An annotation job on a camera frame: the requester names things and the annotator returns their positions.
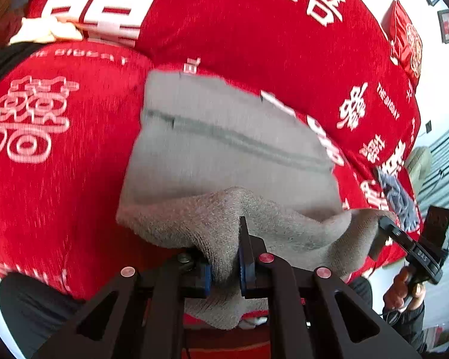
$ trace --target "black pants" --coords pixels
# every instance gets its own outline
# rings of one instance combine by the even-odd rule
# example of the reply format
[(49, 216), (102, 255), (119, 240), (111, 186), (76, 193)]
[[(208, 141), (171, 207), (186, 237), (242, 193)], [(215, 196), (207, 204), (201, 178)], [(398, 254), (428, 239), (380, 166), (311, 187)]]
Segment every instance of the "black pants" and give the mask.
[[(372, 306), (371, 284), (367, 279), (357, 278), (350, 287)], [(0, 283), (0, 310), (17, 346), (27, 359), (83, 303), (18, 273), (9, 274)]]

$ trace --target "silver screw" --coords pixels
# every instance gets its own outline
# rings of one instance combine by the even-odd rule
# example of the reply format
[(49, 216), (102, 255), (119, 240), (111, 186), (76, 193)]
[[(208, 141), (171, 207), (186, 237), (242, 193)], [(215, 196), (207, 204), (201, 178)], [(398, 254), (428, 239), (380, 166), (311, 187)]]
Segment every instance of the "silver screw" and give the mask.
[(183, 252), (182, 254), (178, 255), (178, 261), (181, 263), (188, 263), (192, 261), (192, 257), (186, 252)]
[(132, 277), (135, 273), (135, 269), (133, 267), (124, 267), (122, 268), (122, 276), (125, 278)]
[(320, 267), (316, 270), (316, 274), (320, 278), (329, 278), (331, 276), (331, 270), (327, 267)]

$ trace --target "gray cloth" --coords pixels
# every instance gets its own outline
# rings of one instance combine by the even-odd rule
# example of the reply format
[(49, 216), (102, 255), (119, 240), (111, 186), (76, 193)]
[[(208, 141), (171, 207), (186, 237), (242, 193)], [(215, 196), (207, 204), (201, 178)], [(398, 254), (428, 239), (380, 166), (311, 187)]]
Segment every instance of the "gray cloth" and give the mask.
[(419, 223), (414, 201), (395, 176), (384, 173), (380, 168), (376, 168), (376, 172), (387, 202), (389, 202), (391, 209), (398, 215), (398, 219), (401, 222), (401, 229), (404, 232), (412, 232)]
[(230, 329), (267, 306), (239, 291), (241, 215), (294, 266), (343, 276), (363, 264), (383, 212), (343, 212), (332, 167), (316, 135), (274, 105), (216, 78), (155, 71), (117, 221), (161, 247), (199, 248), (212, 294), (188, 299), (185, 312)]

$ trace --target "red bedding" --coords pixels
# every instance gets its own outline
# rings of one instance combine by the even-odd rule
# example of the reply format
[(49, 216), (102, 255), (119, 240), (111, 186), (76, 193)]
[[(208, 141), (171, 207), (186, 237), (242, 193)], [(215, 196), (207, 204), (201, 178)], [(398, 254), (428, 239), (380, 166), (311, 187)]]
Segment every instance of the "red bedding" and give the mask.
[[(0, 83), (0, 107), (19, 116), (0, 121), (0, 274), (20, 271), (87, 299), (123, 266), (154, 267), (176, 252), (119, 227), (115, 212), (146, 74), (163, 64), (182, 70), (187, 58), (200, 58), (198, 74), (265, 90), (292, 107), (334, 161), (343, 208), (388, 210), (371, 172), (378, 165), (413, 197), (402, 166), (420, 127), (414, 91), (361, 0), (31, 2), (30, 17), (50, 13), (141, 54), (87, 41), (54, 44)], [(21, 113), (33, 90), (57, 100), (31, 104), (37, 120), (55, 115), (41, 127)], [(386, 247), (351, 278), (402, 255)]]

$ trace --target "black sleeve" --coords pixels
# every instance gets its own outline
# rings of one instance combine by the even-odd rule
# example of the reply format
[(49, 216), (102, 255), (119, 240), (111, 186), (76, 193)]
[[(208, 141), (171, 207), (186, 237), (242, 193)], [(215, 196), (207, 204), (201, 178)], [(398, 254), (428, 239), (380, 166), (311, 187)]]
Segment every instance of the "black sleeve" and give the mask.
[(394, 330), (400, 334), (414, 349), (423, 353), (427, 346), (424, 343), (424, 303), (413, 311), (404, 311), (394, 325)]

